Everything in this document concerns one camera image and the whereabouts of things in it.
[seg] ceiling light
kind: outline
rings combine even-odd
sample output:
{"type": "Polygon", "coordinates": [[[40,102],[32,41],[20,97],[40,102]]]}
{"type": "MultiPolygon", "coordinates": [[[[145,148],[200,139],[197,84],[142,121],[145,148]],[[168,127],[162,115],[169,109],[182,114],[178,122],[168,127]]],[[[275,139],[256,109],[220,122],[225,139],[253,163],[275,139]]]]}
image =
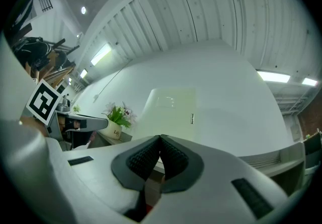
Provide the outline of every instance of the ceiling light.
{"type": "Polygon", "coordinates": [[[82,7],[82,14],[85,15],[86,14],[86,8],[82,7]]]}
{"type": "Polygon", "coordinates": [[[87,74],[87,71],[84,69],[82,73],[80,74],[81,78],[84,78],[87,74]]]}
{"type": "Polygon", "coordinates": [[[260,76],[263,78],[264,81],[272,81],[272,82],[280,82],[280,83],[287,83],[291,76],[287,74],[281,73],[270,73],[270,72],[262,72],[257,71],[260,76]]]}
{"type": "Polygon", "coordinates": [[[96,55],[91,60],[91,63],[93,65],[96,65],[107,53],[111,51],[111,47],[106,43],[99,52],[96,53],[96,55]]]}
{"type": "Polygon", "coordinates": [[[304,81],[302,82],[303,85],[311,85],[315,86],[317,81],[309,79],[309,78],[304,78],[304,81]]]}

